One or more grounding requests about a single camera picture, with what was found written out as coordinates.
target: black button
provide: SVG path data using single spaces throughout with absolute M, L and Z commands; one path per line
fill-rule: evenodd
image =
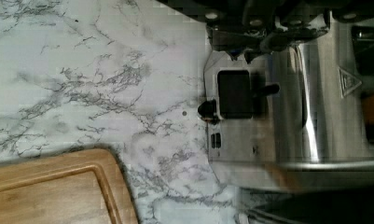
M 211 141 L 212 141 L 212 148 L 215 148 L 215 135 L 211 135 Z
M 221 147 L 221 134 L 215 134 L 215 147 Z

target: black knob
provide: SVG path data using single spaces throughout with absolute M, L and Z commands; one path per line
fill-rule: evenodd
M 280 90 L 280 86 L 277 84 L 272 84 L 266 87 L 262 87 L 253 93 L 253 98 L 276 94 L 277 92 L 279 92 L 279 90 Z
M 219 121 L 216 115 L 216 101 L 205 101 L 198 107 L 198 113 L 201 119 L 212 124 L 217 124 Z

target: screw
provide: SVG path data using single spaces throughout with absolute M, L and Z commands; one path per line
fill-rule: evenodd
M 354 19 L 355 17 L 357 17 L 357 14 L 355 13 L 349 13 L 349 14 L 343 15 L 343 19 L 345 20 L 351 20 L 351 19 Z
M 262 25 L 262 20 L 260 20 L 260 19 L 250 20 L 250 25 L 252 25 L 252 26 L 260 26 L 260 25 Z
M 207 12 L 205 14 L 205 17 L 208 19 L 208 20 L 215 20 L 216 18 L 218 18 L 218 13 L 214 12 L 214 11 L 210 11 L 210 12 Z

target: marble countertop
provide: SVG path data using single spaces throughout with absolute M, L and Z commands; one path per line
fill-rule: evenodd
M 262 198 L 207 161 L 209 53 L 204 24 L 155 1 L 0 0 L 0 165 L 103 147 L 141 223 L 239 223 Z

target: gray veining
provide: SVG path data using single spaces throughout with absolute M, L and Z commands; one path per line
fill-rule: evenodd
M 204 24 L 149 0 L 0 0 L 0 165 L 109 148 L 141 223 L 238 223 L 197 117 Z

